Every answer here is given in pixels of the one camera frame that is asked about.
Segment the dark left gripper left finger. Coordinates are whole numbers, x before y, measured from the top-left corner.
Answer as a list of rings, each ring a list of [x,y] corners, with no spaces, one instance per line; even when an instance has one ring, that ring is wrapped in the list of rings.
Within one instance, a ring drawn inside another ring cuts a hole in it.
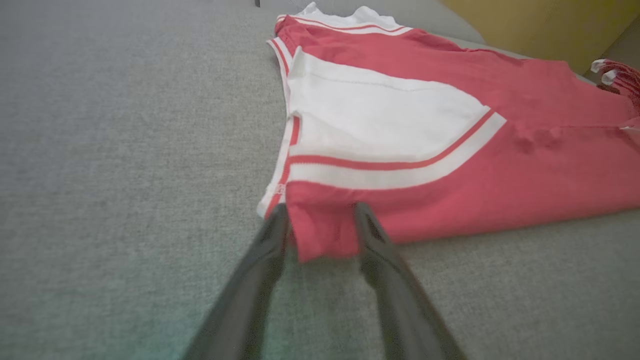
[[[284,268],[290,227],[281,203],[263,222],[182,360],[262,360],[267,315]]]

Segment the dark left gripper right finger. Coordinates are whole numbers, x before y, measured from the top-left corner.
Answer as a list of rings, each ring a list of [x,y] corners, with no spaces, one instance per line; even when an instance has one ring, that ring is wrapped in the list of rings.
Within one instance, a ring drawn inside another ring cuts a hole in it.
[[[359,268],[375,292],[386,360],[467,360],[373,210],[357,202],[353,215]]]

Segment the red and white jersey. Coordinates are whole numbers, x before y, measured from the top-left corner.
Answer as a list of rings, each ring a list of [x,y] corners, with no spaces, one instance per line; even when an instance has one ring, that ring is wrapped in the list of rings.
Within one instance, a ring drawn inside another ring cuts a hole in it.
[[[640,208],[640,113],[566,63],[464,48],[368,6],[285,10],[285,132],[258,203],[298,257],[358,253],[354,203],[397,243]]]

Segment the grey fabric sofa seat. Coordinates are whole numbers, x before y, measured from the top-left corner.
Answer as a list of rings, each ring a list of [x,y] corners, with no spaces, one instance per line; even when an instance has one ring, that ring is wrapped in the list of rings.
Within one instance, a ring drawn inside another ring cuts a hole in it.
[[[252,0],[0,1],[0,360],[180,360],[284,97]],[[469,360],[640,360],[640,210],[400,246]]]

